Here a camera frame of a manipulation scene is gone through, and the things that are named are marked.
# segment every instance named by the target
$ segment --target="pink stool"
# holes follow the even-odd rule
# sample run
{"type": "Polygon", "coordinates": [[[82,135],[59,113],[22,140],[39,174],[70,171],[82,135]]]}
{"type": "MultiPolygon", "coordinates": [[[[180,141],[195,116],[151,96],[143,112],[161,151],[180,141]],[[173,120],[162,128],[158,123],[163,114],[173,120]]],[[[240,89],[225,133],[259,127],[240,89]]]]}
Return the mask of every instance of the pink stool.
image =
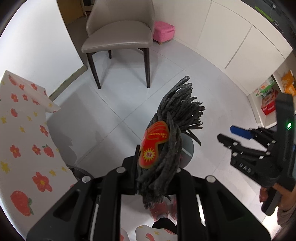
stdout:
{"type": "Polygon", "coordinates": [[[162,21],[155,21],[153,39],[161,45],[165,41],[173,39],[175,34],[175,26],[162,21]]]}

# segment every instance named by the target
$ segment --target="silver bolt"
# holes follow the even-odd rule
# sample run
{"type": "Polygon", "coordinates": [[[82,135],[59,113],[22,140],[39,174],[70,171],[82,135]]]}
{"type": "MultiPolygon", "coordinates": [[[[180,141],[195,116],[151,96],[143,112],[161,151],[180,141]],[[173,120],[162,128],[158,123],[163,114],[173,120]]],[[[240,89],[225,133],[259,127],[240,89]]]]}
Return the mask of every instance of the silver bolt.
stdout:
{"type": "Polygon", "coordinates": [[[88,183],[90,180],[91,180],[91,177],[90,177],[90,176],[84,176],[84,177],[81,179],[81,181],[82,181],[83,183],[88,183]]]}
{"type": "Polygon", "coordinates": [[[124,168],[124,167],[118,167],[117,169],[116,169],[116,172],[117,173],[124,173],[126,171],[126,169],[124,168]]]}
{"type": "Polygon", "coordinates": [[[209,183],[214,183],[216,181],[216,178],[214,176],[207,176],[206,179],[209,183]]]}

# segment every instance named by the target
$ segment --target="red and yellow tag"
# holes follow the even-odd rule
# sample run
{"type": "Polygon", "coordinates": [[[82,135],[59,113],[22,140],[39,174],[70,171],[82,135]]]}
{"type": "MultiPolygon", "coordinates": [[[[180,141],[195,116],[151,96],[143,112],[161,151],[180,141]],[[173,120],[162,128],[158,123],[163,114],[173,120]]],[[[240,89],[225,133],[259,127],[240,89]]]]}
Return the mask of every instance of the red and yellow tag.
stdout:
{"type": "Polygon", "coordinates": [[[141,143],[139,165],[149,169],[158,159],[158,145],[168,141],[169,130],[164,121],[158,121],[144,133],[141,143]]]}

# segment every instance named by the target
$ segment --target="mop head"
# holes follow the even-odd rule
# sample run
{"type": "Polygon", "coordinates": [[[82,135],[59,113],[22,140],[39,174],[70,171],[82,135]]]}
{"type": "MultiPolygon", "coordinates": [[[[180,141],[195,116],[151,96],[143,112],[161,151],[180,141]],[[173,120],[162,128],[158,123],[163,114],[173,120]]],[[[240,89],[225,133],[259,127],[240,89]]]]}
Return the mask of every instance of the mop head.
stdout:
{"type": "Polygon", "coordinates": [[[157,113],[154,114],[145,132],[144,139],[147,139],[146,136],[149,135],[160,134],[160,138],[163,140],[158,142],[156,147],[158,149],[155,151],[157,155],[152,152],[152,149],[149,149],[150,156],[148,158],[157,157],[149,168],[143,168],[140,163],[141,156],[147,154],[143,150],[144,139],[141,144],[137,165],[137,190],[143,197],[145,208],[153,208],[154,203],[163,202],[168,185],[179,166],[182,151],[181,133],[185,133],[201,145],[200,140],[191,130],[202,129],[200,117],[205,107],[201,106],[201,102],[194,102],[197,97],[191,97],[192,83],[185,84],[188,80],[189,76],[185,76],[163,97],[157,113]],[[151,128],[155,129],[153,124],[156,122],[158,122],[158,129],[159,126],[162,126],[163,131],[160,133],[149,132],[151,128]]]}

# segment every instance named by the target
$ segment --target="black pants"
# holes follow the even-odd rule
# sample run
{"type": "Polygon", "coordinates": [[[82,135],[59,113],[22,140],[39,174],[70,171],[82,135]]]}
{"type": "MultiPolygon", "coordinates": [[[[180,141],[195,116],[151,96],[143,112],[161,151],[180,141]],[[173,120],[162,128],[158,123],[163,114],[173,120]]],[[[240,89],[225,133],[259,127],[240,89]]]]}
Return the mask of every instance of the black pants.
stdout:
{"type": "Polygon", "coordinates": [[[177,234],[176,225],[168,218],[160,218],[152,225],[152,227],[154,229],[167,229],[167,230],[172,231],[173,233],[177,234]]]}

